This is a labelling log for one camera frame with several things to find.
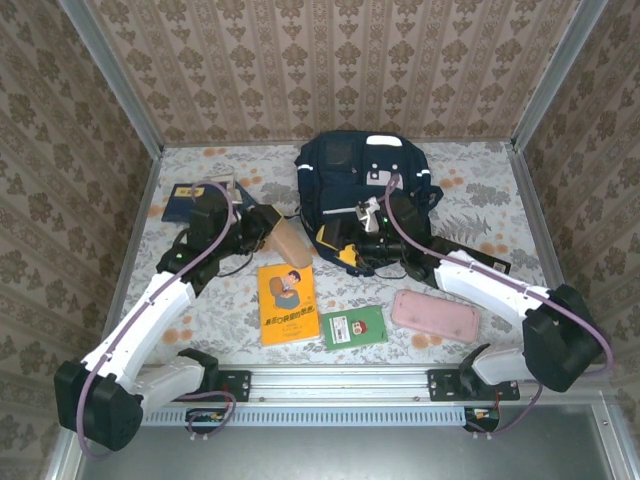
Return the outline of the navy book with yellow label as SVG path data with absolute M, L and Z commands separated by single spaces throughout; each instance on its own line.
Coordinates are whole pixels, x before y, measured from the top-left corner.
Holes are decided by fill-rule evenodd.
M 173 186 L 171 194 L 166 202 L 166 206 L 161 217 L 162 222 L 187 224 L 195 201 L 204 193 L 202 186 L 192 188 L 191 184 L 178 183 Z

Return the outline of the pale covered navy book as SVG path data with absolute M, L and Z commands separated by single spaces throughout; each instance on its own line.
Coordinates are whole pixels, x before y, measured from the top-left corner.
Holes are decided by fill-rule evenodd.
M 219 193 L 214 184 L 219 184 L 227 191 L 234 207 L 238 211 L 247 210 L 257 204 L 248 191 L 236 180 L 234 173 L 218 175 L 205 180 L 203 183 L 207 192 Z

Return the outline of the grey metal panel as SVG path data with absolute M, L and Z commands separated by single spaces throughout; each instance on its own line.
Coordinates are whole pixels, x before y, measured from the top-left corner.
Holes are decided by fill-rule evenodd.
M 531 429 L 492 439 L 456 428 L 229 428 L 190 440 L 142 430 L 87 461 L 77 480 L 613 480 L 589 428 L 568 441 Z

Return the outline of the navy blue backpack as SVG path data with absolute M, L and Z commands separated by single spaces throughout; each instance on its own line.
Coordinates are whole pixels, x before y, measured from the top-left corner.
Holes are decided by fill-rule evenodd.
M 391 197 L 407 198 L 429 218 L 444 193 L 431 182 L 424 152 L 402 136 L 366 131 L 330 131 L 302 146 L 295 161 L 300 197 L 301 221 L 318 254 L 352 276 L 372 276 L 376 272 L 349 267 L 332 250 L 316 241 L 319 228 L 341 222 L 343 248 L 353 243 L 357 249 L 360 222 L 355 206 L 370 197 L 383 200 L 390 220 L 410 243 L 391 212 Z

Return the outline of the orange illustrated book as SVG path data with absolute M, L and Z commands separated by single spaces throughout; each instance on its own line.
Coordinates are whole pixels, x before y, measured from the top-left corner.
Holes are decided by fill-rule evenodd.
M 263 346 L 308 341 L 320 336 L 311 266 L 263 266 L 257 271 L 257 280 Z

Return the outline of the aluminium mounting rail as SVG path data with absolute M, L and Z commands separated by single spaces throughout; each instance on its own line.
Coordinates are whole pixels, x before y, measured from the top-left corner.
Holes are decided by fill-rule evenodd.
M 346 404 L 349 402 L 469 403 L 490 402 L 495 387 L 480 383 L 471 394 L 460 382 L 457 368 L 409 367 L 291 367 L 259 368 L 251 372 L 248 400 L 240 403 Z M 66 362 L 55 374 L 54 388 L 59 408 L 75 409 L 83 385 L 88 384 L 85 406 L 115 405 L 156 410 L 176 402 L 217 402 L 224 394 L 214 390 L 196 394 L 203 378 L 196 362 L 174 358 L 134 379 L 113 373 L 89 378 L 87 366 Z

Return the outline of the aluminium table end rail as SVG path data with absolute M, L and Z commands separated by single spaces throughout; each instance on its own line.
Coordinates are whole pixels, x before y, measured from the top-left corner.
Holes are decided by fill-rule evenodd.
M 477 143 L 477 142 L 498 142 L 513 144 L 513 140 L 507 137 L 489 137 L 489 138 L 408 138 L 412 143 Z M 267 141 L 207 141 L 207 142 L 191 142 L 191 143 L 165 143 L 163 149 L 168 148 L 205 148 L 205 147 L 258 147 L 258 146 L 278 146 L 278 145 L 291 145 L 300 147 L 311 139 L 298 139 L 298 140 L 267 140 Z

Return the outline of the pink pencil case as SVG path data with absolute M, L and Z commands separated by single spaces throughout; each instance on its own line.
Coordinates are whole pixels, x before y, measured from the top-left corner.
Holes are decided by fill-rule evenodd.
M 391 320 L 401 327 L 471 344 L 478 336 L 480 314 L 468 305 L 400 290 L 394 299 Z

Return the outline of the small wired connector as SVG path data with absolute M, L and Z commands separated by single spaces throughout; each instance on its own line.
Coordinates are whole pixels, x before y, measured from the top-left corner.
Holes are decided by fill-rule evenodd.
M 500 413 L 497 408 L 464 409 L 465 425 L 463 428 L 472 433 L 494 432 L 498 429 Z
M 185 413 L 186 429 L 196 436 L 210 436 L 227 417 L 227 408 L 188 409 Z

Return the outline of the green notebook with house picture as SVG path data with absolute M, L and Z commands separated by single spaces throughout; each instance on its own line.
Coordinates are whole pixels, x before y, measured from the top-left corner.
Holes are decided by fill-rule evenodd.
M 321 317 L 327 349 L 339 350 L 381 344 L 388 341 L 380 306 L 366 306 Z

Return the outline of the brown glasses case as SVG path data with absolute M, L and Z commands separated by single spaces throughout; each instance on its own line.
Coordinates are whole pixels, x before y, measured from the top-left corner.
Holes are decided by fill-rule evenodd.
M 312 255 L 303 239 L 287 219 L 280 219 L 267 236 L 266 245 L 294 268 L 306 268 L 312 264 Z

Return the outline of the floral tablecloth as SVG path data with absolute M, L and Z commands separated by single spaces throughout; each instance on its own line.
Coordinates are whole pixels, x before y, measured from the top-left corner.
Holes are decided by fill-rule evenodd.
M 438 236 L 507 261 L 511 275 L 544 285 L 547 269 L 532 221 L 530 177 L 513 147 L 506 142 L 425 143 L 434 184 L 444 196 L 432 211 Z M 167 149 L 151 187 L 151 198 L 138 223 L 141 234 L 124 299 L 130 310 L 147 287 L 157 263 L 171 246 L 179 226 L 162 219 L 177 183 L 191 183 L 231 174 L 257 201 L 292 214 L 299 204 L 295 145 L 181 147 Z M 265 246 L 252 257 L 233 256 L 221 274 L 162 333 L 147 357 L 158 366 L 185 348 L 216 357 L 223 365 L 412 365 L 456 363 L 469 352 L 465 344 L 388 323 L 384 343 L 329 350 L 323 338 L 266 346 L 261 340 L 257 273 L 277 264 L 280 256 Z M 323 313 L 379 306 L 390 313 L 396 293 L 428 287 L 392 265 L 369 277 L 353 277 L 321 259 L 313 261 L 314 289 Z

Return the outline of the aluminium table side rail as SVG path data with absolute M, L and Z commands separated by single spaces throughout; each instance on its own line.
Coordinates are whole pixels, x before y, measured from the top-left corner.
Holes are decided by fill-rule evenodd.
M 507 150 L 544 280 L 542 285 L 534 283 L 521 289 L 526 304 L 523 354 L 527 365 L 534 369 L 575 369 L 589 363 L 589 356 L 598 351 L 598 342 L 575 321 L 584 305 L 578 294 L 564 284 L 524 156 L 512 145 Z
M 103 342 L 118 326 L 121 320 L 121 313 L 126 300 L 128 287 L 131 281 L 132 272 L 135 267 L 137 251 L 141 242 L 146 218 L 152 203 L 154 191 L 158 185 L 159 174 L 162 166 L 163 151 L 153 159 L 149 176 L 140 200 L 138 212 L 131 230 L 131 237 L 128 243 L 126 254 L 120 270 L 118 282 L 112 297 L 111 305 L 107 314 L 104 329 L 100 342 Z

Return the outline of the aluminium frame post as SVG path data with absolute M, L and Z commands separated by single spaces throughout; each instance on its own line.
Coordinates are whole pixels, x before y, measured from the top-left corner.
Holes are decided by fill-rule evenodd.
M 522 153 L 530 142 L 607 3 L 580 1 L 511 137 L 516 153 Z
M 113 91 L 139 139 L 153 161 L 162 155 L 164 141 L 147 115 L 143 103 L 128 80 L 124 68 L 85 0 L 59 0 L 91 57 Z

